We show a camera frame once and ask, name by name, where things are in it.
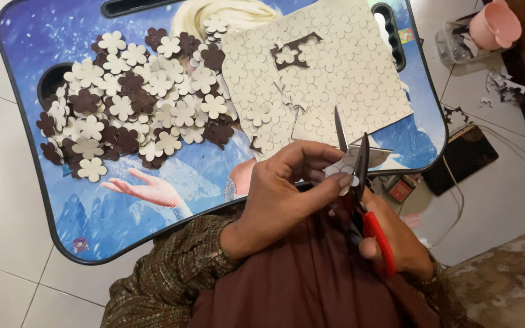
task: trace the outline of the lap desk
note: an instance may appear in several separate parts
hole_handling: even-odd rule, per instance
[[[101,11],[102,0],[14,0],[0,13],[0,50],[30,142],[50,232],[60,252],[77,263],[100,265],[112,261],[157,234],[245,196],[231,173],[252,165],[249,160],[253,159],[252,148],[257,144],[251,143],[252,133],[248,131],[235,129],[224,149],[210,140],[188,144],[187,139],[180,138],[181,149],[175,150],[158,169],[145,168],[137,153],[121,156],[116,161],[104,160],[107,172],[105,175],[101,172],[98,182],[74,179],[67,164],[55,165],[47,160],[40,147],[48,142],[36,125],[43,112],[39,99],[42,76],[61,63],[81,63],[87,57],[94,59],[97,54],[91,50],[91,44],[97,36],[117,30],[126,37],[127,44],[145,45],[149,51],[147,56],[156,54],[145,44],[145,37],[151,27],[170,31],[183,1],[170,2],[143,10],[133,9],[123,15],[110,12],[107,15]],[[312,0],[263,2],[279,9],[283,15],[315,3]],[[408,0],[384,2],[396,21],[396,39],[401,41],[403,54],[402,63],[397,62],[398,69],[401,68],[398,74],[405,84],[403,89],[413,114],[371,131],[373,146],[375,143],[378,148],[392,150],[383,164],[370,170],[372,176],[420,172],[438,159],[447,140],[446,124],[420,48],[410,4]],[[377,5],[374,0],[368,0],[368,4]],[[140,173],[133,175],[129,168],[136,168]],[[169,192],[177,193],[184,205],[165,207],[159,204],[166,199],[142,200],[101,185],[110,178],[133,186],[148,183],[161,198],[166,198]]]

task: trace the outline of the white cable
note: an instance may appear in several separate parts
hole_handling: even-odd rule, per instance
[[[521,152],[525,153],[525,150],[521,149],[520,146],[514,144],[513,141],[511,141],[510,139],[504,137],[500,133],[496,132],[494,129],[492,129],[492,128],[488,127],[488,126],[485,126],[485,125],[479,125],[479,124],[475,124],[475,125],[477,125],[480,128],[485,128],[485,129],[489,130],[490,132],[495,134],[498,137],[498,139],[501,140],[502,142],[508,142],[512,146],[514,146],[517,149],[521,150]],[[457,183],[457,181],[455,180],[455,176],[453,176],[453,172],[451,171],[451,168],[448,167],[447,160],[445,160],[444,156],[443,156],[443,162],[445,164],[445,167],[448,170],[448,174],[451,176],[451,179],[453,179],[453,182],[455,183],[455,186],[457,187],[457,190],[459,191],[459,194],[461,194],[461,206],[459,208],[459,214],[457,215],[457,219],[455,220],[453,225],[451,225],[451,227],[448,228],[447,232],[445,232],[444,235],[442,235],[442,237],[439,239],[439,241],[436,242],[435,244],[433,244],[431,247],[437,246],[438,244],[440,244],[443,241],[443,239],[445,239],[445,237],[448,235],[448,233],[453,229],[453,227],[455,227],[457,222],[459,222],[459,220],[461,220],[461,214],[463,214],[463,209],[465,208],[465,196],[463,195],[463,192],[461,191],[461,188],[459,188],[459,183]]]
[[[448,170],[448,174],[451,176],[451,179],[453,179],[453,182],[455,183],[455,187],[457,187],[457,190],[461,194],[461,206],[459,206],[459,214],[457,214],[457,219],[455,220],[455,222],[453,222],[453,225],[451,225],[451,227],[448,228],[448,230],[442,235],[438,242],[434,243],[431,246],[432,248],[440,244],[443,241],[443,239],[445,239],[445,237],[448,235],[448,233],[453,229],[453,227],[456,226],[459,220],[461,220],[461,214],[463,214],[463,209],[465,208],[465,195],[463,195],[461,188],[459,188],[459,183],[457,183],[457,181],[455,180],[455,176],[453,176],[453,172],[451,172],[451,169],[448,167],[447,160],[445,160],[444,155],[443,162]]]
[[[490,132],[492,132],[493,134],[495,134],[497,137],[502,138],[502,139],[503,139],[502,141],[507,141],[510,145],[516,147],[517,149],[521,150],[521,152],[525,153],[525,150],[521,149],[520,146],[514,144],[512,141],[510,141],[510,139],[508,139],[508,138],[502,136],[501,134],[497,133],[494,129],[492,129],[492,128],[488,127],[488,126],[485,126],[485,125],[479,125],[479,124],[475,124],[475,125],[477,125],[477,126],[480,127],[480,128],[485,128],[485,129],[489,130]]]

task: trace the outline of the fingernail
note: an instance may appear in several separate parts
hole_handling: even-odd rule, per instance
[[[339,187],[342,189],[344,187],[349,187],[352,185],[353,181],[354,181],[354,176],[348,175],[347,173],[345,173],[345,175],[343,175],[343,177],[339,179]]]

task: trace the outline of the plastic container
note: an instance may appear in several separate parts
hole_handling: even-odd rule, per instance
[[[456,39],[452,34],[452,31],[455,29],[456,26],[458,26],[455,24],[455,22],[458,21],[460,18],[462,17],[460,16],[445,19],[443,21],[441,29],[439,29],[439,31],[434,37],[434,41],[437,45],[437,50],[439,51],[439,56],[441,57],[441,61],[445,65],[452,65],[454,63],[470,63],[473,61],[480,60],[481,58],[485,58],[490,54],[499,54],[507,50],[503,48],[492,51],[481,49],[479,50],[478,55],[475,57],[466,56],[467,50],[456,42]],[[468,25],[470,20],[471,19],[460,21],[460,24]]]

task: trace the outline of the brown sweater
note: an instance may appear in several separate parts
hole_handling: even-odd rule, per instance
[[[240,210],[229,207],[195,218],[182,230],[157,238],[133,273],[111,286],[101,328],[185,327],[199,291],[212,289],[242,263],[227,258],[220,247],[222,229]],[[434,267],[434,278],[427,283],[407,280],[439,314],[442,326],[481,327],[467,318],[436,261]]]

